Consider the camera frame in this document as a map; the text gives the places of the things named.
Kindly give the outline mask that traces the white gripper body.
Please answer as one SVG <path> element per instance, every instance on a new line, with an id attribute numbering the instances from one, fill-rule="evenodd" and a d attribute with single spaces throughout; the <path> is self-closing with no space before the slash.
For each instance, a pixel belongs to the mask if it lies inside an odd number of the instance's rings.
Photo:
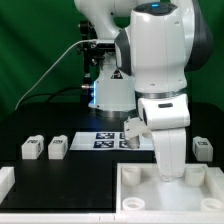
<path id="1" fill-rule="evenodd" d="M 138 113 L 152 139 L 161 179 L 171 181 L 182 177 L 186 160 L 186 127 L 190 125 L 187 95 L 140 98 Z"/>

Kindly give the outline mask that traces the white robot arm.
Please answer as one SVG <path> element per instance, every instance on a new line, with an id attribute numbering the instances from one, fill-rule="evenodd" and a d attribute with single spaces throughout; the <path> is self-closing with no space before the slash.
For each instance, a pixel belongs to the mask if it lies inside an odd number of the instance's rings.
<path id="1" fill-rule="evenodd" d="M 212 35 L 198 0 L 74 0 L 93 26 L 89 54 L 100 63 L 91 110 L 125 116 L 124 138 L 153 142 L 162 180 L 184 174 L 190 125 L 185 73 L 200 69 Z"/>

